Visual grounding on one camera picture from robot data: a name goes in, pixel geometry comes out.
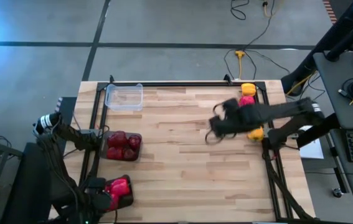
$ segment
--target pink object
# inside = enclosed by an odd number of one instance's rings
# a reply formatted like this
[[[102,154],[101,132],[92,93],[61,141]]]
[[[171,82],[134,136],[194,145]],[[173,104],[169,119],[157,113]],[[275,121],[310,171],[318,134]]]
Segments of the pink object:
[[[243,96],[240,98],[240,101],[238,102],[239,106],[244,106],[244,105],[251,105],[254,104],[255,100],[253,99],[253,96]]]

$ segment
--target desk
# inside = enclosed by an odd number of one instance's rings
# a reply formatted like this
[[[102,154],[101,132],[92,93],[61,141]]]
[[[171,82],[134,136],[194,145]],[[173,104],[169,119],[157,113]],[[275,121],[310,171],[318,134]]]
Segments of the desk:
[[[74,113],[82,129],[89,128],[96,86],[97,82],[80,85]],[[285,102],[279,80],[266,81],[266,88],[271,104]],[[132,179],[135,201],[118,211],[119,222],[275,220],[260,144],[250,142],[244,134],[216,146],[204,142],[212,107],[238,97],[239,90],[238,86],[144,87],[142,111],[107,111],[106,124],[111,130],[143,137],[137,162],[100,159],[98,177],[128,174]],[[276,120],[275,126],[285,122]],[[72,149],[68,143],[65,152]],[[288,188],[306,212],[315,216],[299,152],[285,148],[281,158]],[[83,152],[79,151],[65,158],[68,173],[77,182],[82,161]],[[278,196],[284,213],[280,192]],[[111,212],[101,222],[113,220]]]
[[[319,126],[306,131],[298,138],[298,145],[305,145],[311,139],[316,139],[331,131],[331,139],[334,146],[334,156],[338,156],[345,172],[353,173],[353,162],[349,162],[346,156],[345,137],[340,128],[353,129],[353,105],[349,106],[349,100],[338,94],[338,89],[349,78],[353,78],[353,52],[343,53],[336,62],[328,61],[323,53],[314,54],[314,61],[323,80],[325,89],[329,95],[335,113],[328,116]],[[337,174],[339,184],[345,186],[344,179]],[[346,175],[346,179],[353,194],[353,175]]]

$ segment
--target plastic bin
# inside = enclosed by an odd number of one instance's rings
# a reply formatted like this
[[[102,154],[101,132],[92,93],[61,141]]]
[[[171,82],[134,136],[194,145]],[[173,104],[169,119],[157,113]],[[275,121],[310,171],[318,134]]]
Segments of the plastic bin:
[[[140,111],[143,108],[143,86],[116,86],[109,84],[105,104],[113,111]]]

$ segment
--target wooden tabletop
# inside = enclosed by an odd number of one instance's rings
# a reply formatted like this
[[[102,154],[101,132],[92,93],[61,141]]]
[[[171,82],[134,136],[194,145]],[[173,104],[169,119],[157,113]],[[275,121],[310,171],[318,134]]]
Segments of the wooden tabletop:
[[[285,102],[279,80],[265,83],[270,104]],[[97,82],[80,85],[74,113],[82,129],[89,128],[96,85]],[[119,222],[275,220],[261,144],[249,141],[246,134],[215,146],[204,141],[208,119],[213,116],[212,107],[238,97],[239,90],[234,86],[144,87],[141,111],[107,111],[106,124],[112,131],[140,133],[143,137],[138,161],[100,159],[99,177],[114,179],[128,174],[132,180],[134,204],[118,211]],[[104,94],[100,98],[97,126],[103,98]],[[276,120],[276,128],[286,121]],[[296,146],[293,141],[288,144]],[[66,152],[72,149],[73,144],[68,143]],[[299,151],[283,148],[281,158],[289,190],[306,212],[314,216]],[[65,158],[68,172],[77,182],[82,160],[83,151]],[[113,220],[111,212],[101,222]]]

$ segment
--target floor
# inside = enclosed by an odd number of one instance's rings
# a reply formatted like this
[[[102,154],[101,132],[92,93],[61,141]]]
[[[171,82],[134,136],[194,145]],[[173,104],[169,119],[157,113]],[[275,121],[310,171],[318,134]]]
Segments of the floor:
[[[275,1],[277,9],[280,0]],[[76,96],[82,80],[108,80],[110,75],[116,80],[220,80],[228,73],[227,50],[248,44],[268,22],[257,0],[241,8],[245,21],[231,15],[227,0],[112,0],[106,12],[108,2],[0,0],[0,135],[15,148],[34,140],[32,123],[51,113],[59,97]],[[331,25],[322,0],[284,0],[266,34],[250,49],[293,71]],[[188,44],[209,45],[185,48]],[[255,52],[249,56],[257,80],[287,74]],[[238,77],[233,52],[226,59]],[[242,66],[242,79],[252,79],[254,67],[247,57]],[[313,85],[323,88],[321,79]],[[304,96],[318,94],[308,89]],[[332,113],[326,94],[317,100],[326,114]],[[307,178],[319,218],[353,222],[352,195],[337,199],[330,194],[335,177]]]

